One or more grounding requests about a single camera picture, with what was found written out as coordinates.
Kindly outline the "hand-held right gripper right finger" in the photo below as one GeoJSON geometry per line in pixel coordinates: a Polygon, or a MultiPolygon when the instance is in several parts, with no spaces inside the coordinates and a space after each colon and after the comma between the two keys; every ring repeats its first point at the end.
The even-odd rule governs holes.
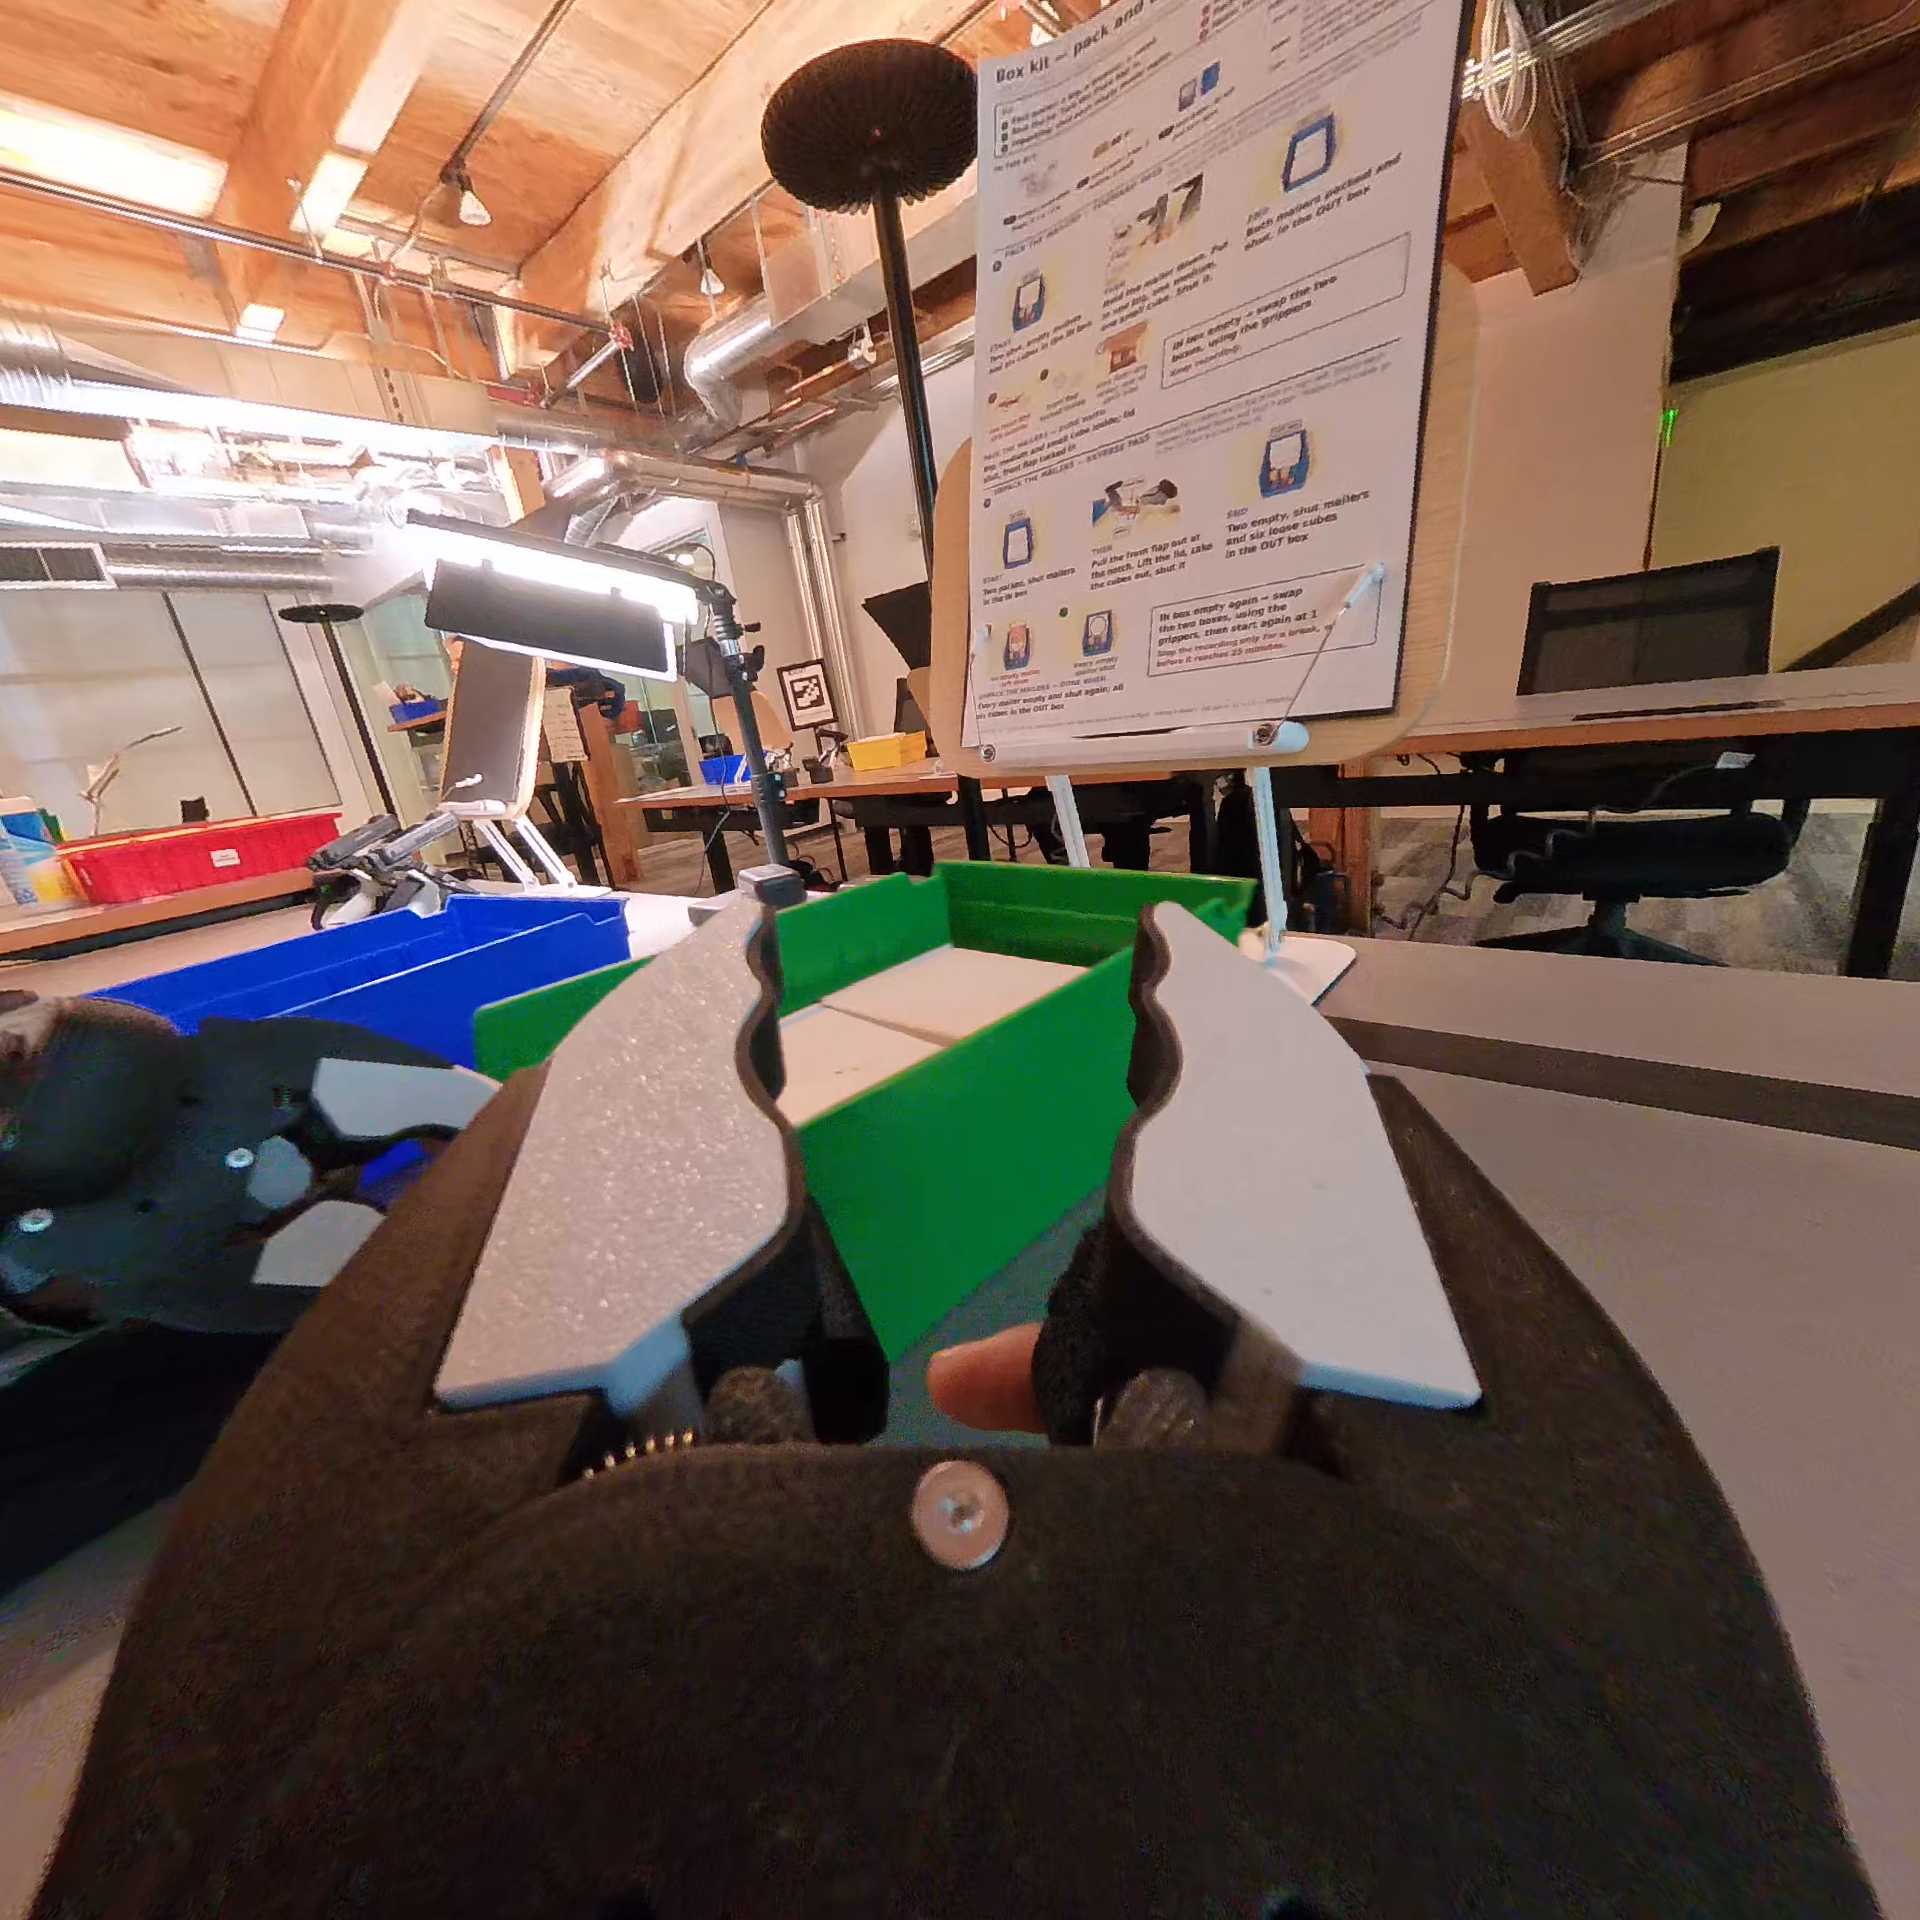
{"type": "Polygon", "coordinates": [[[1307,1392],[1457,1412],[1480,1380],[1371,1077],[1176,902],[1141,912],[1108,1180],[1108,1430],[1280,1445],[1307,1392]]]}

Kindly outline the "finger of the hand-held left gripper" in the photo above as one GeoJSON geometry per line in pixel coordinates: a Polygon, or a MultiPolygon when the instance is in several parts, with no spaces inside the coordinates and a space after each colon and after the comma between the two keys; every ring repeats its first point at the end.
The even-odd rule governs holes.
{"type": "Polygon", "coordinates": [[[456,1135],[497,1093],[465,1068],[321,1058],[311,1102],[335,1139],[396,1143],[456,1135]]]}
{"type": "Polygon", "coordinates": [[[262,1290],[321,1290],[383,1223],[377,1207],[325,1198],[287,1216],[261,1240],[252,1284],[262,1290]]]}

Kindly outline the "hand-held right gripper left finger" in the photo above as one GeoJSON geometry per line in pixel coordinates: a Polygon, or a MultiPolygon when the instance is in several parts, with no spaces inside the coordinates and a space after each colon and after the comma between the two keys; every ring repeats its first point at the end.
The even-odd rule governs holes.
{"type": "Polygon", "coordinates": [[[437,1400],[598,1397],[643,1435],[707,1428],[728,1370],[800,1355],[814,1283],[779,1114],[779,912],[741,896],[624,978],[543,1064],[437,1400]]]}

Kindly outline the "blue plastic bin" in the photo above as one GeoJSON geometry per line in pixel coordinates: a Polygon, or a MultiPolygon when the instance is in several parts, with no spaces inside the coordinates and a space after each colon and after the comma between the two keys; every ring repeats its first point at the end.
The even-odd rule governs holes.
{"type": "Polygon", "coordinates": [[[459,896],[134,978],[103,994],[195,1034],[206,1016],[315,1016],[473,1064],[473,1013],[631,952],[616,896],[459,896]]]}

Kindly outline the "green plastic bin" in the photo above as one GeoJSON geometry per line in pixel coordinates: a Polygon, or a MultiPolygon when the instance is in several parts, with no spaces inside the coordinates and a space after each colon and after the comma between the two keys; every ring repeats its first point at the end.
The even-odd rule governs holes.
{"type": "MultiPolygon", "coordinates": [[[[1176,874],[957,861],[779,912],[776,1020],[940,943],[1085,970],[876,1091],[789,1125],[805,1221],[779,1268],[814,1283],[800,1355],[825,1334],[833,1268],[857,1293],[857,1324],[894,1358],[1104,1184],[1133,1108],[1125,1069],[1139,916],[1175,902],[1231,936],[1247,894],[1245,882],[1176,874]]],[[[536,1064],[536,1091],[575,1021],[647,963],[486,1008],[476,1023],[483,1064],[536,1064]]]]}

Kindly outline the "person's right hand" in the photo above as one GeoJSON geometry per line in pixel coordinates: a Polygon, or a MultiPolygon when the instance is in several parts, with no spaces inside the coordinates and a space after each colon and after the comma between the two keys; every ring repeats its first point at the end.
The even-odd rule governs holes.
{"type": "Polygon", "coordinates": [[[928,1358],[933,1407],[952,1423],[985,1434],[1046,1434],[1032,1382],[1039,1324],[1003,1327],[928,1358]]]}

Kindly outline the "black and white gadget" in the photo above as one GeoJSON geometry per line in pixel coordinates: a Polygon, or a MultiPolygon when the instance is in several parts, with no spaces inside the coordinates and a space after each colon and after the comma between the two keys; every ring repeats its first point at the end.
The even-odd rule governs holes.
{"type": "Polygon", "coordinates": [[[413,828],[381,814],[305,858],[312,880],[311,928],[348,928],[381,914],[437,916],[451,894],[425,853],[459,829],[445,812],[413,828]]]}

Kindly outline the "red plastic bin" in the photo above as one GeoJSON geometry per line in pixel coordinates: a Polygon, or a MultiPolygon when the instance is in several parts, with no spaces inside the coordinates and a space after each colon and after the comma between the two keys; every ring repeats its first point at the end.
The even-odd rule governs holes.
{"type": "Polygon", "coordinates": [[[62,846],[60,858],[91,906],[129,906],[233,880],[303,874],[305,859],[339,832],[339,810],[320,807],[91,836],[62,846]]]}

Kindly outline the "grey document stand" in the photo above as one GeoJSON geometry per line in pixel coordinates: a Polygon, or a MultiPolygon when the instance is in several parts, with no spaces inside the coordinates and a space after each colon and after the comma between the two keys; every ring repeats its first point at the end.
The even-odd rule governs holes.
{"type": "Polygon", "coordinates": [[[521,890],[582,885],[531,819],[542,751],[539,656],[462,639],[445,714],[437,814],[473,829],[521,890]]]}

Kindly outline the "black floor lamp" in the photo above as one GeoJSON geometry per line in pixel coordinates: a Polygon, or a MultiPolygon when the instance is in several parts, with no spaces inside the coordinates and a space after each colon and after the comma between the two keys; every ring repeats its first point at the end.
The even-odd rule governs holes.
{"type": "Polygon", "coordinates": [[[393,796],[393,782],[389,776],[387,762],[381,749],[377,747],[367,709],[361,700],[361,688],[352,675],[352,664],[348,661],[348,652],[343,645],[343,627],[358,622],[363,615],[361,608],[348,604],[300,604],[279,608],[276,616],[281,622],[289,622],[295,627],[305,628],[309,634],[317,634],[325,642],[325,653],[331,664],[331,677],[339,680],[339,690],[343,693],[344,710],[352,724],[352,733],[356,736],[361,756],[367,768],[367,776],[373,782],[373,791],[377,794],[379,807],[377,814],[390,814],[393,819],[399,815],[397,800],[393,796]]]}

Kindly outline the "long wooden table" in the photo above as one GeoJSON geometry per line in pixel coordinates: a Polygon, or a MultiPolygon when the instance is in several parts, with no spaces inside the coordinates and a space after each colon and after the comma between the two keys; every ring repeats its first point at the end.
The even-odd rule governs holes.
{"type": "MultiPolygon", "coordinates": [[[[1318,846],[1331,880],[1328,930],[1364,932],[1373,916],[1375,867],[1361,815],[1379,810],[1464,810],[1469,822],[1526,814],[1592,815],[1592,829],[1648,832],[1655,814],[1703,810],[1752,812],[1781,803],[1783,814],[1816,800],[1870,800],[1854,919],[1839,971],[1888,976],[1916,861],[1918,667],[1916,662],[1844,664],[1704,688],[1616,688],[1568,698],[1526,698],[1476,722],[1439,717],[1388,749],[1350,751],[1337,764],[1296,759],[1278,768],[1276,812],[1297,829],[1307,814],[1328,815],[1313,832],[1281,829],[1281,894],[1311,899],[1301,843],[1318,846]]],[[[876,774],[829,782],[784,774],[781,828],[846,815],[868,838],[872,874],[931,868],[936,829],[957,829],[957,776],[925,759],[876,774]]],[[[1084,824],[1187,815],[1192,874],[1231,874],[1230,854],[1257,854],[1252,805],[1230,805],[1227,853],[1221,853],[1217,805],[1224,774],[1073,774],[1084,824]]],[[[640,796],[635,807],[659,832],[696,835],[719,891],[733,885],[724,832],[755,832],[758,815],[748,784],[691,784],[640,796]]]]}

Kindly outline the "printed instruction sheet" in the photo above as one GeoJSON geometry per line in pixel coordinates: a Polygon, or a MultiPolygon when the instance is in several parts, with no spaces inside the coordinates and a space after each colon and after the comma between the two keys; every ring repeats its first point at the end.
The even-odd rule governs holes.
{"type": "Polygon", "coordinates": [[[977,66],[985,762],[1392,710],[1471,13],[1105,4],[977,66]]]}

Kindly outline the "ceiling light panel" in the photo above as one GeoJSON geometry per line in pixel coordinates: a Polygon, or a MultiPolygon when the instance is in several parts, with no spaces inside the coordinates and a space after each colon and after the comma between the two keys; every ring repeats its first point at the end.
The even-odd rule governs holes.
{"type": "Polygon", "coordinates": [[[223,189],[223,160],[159,134],[117,127],[1,94],[1,164],[46,183],[208,216],[223,189]]]}

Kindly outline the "silver ventilation duct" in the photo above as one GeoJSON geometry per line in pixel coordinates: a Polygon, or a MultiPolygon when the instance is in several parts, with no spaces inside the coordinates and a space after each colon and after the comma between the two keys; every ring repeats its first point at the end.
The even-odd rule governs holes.
{"type": "Polygon", "coordinates": [[[703,411],[709,438],[763,423],[797,397],[819,373],[808,356],[819,359],[838,336],[838,319],[829,298],[781,311],[761,292],[700,327],[683,349],[683,384],[703,411]]]}

